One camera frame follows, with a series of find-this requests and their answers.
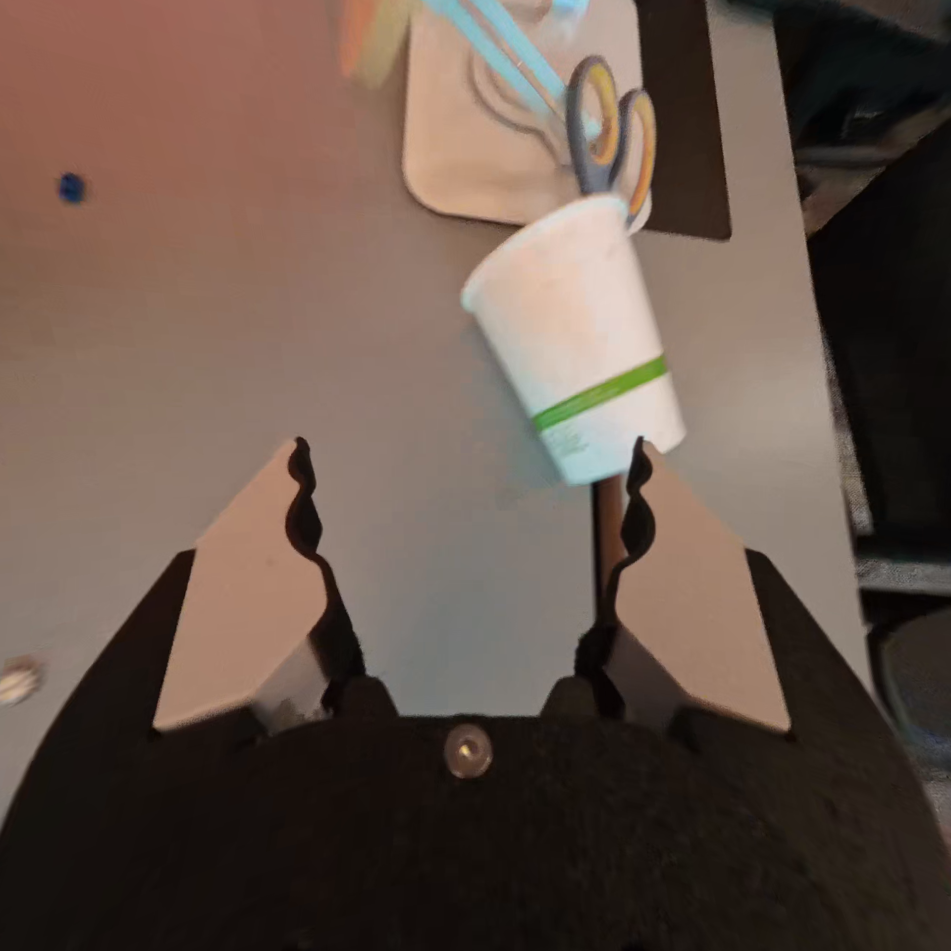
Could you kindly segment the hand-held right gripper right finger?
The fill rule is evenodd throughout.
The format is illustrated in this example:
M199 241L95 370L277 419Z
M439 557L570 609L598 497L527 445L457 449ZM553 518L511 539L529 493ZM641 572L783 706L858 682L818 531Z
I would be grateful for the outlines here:
M634 446L595 620L576 651L601 717L665 732L682 711L791 729L741 539L645 438Z

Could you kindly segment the grey desk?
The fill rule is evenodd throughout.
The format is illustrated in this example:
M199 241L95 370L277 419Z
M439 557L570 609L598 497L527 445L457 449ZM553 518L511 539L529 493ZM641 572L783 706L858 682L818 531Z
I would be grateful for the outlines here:
M537 712L593 616L563 485L459 307L509 235L422 208L402 75L329 2L2 2L2 812L175 553L293 436L401 712ZM80 174L80 205L58 197Z

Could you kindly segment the grey yellow scissors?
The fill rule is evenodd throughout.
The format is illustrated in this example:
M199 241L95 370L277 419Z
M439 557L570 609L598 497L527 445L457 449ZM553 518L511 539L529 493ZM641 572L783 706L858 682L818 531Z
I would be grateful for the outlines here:
M608 61L589 55L566 87L565 128L580 192L614 193L627 204L629 234L640 230L651 210L657 157L657 119L648 91L620 94Z

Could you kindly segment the wooden tablet stand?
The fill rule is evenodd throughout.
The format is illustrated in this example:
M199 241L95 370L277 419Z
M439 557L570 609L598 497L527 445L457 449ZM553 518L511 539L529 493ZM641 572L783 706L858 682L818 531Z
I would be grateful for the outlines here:
M425 208L524 225L577 197L565 128L576 66L645 89L632 2L350 1L342 74L379 88L408 53L402 173Z

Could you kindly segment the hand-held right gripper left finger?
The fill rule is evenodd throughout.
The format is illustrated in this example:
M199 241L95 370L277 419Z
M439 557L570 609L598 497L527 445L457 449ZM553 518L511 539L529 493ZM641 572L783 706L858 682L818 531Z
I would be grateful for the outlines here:
M247 710L275 734L335 715L363 650L329 562L302 437L279 447L198 540L152 726Z

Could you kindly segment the white paper cup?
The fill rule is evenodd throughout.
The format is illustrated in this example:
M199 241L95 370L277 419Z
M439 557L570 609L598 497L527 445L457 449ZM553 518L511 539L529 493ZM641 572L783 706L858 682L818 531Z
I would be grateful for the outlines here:
M566 484L623 473L640 438L661 453L683 441L621 199L589 196L521 228L475 268L460 303Z

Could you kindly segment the small wooden gear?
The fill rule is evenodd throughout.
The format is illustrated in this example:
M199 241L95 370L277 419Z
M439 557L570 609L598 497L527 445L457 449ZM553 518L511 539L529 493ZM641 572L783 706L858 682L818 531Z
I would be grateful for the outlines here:
M45 683L42 660L32 655L4 660L1 669L1 707L14 707L34 696Z

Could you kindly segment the black mesh office chair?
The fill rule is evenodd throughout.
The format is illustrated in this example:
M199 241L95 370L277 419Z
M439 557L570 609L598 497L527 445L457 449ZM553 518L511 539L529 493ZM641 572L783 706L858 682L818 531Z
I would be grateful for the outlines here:
M873 682L949 770L949 2L764 2Z

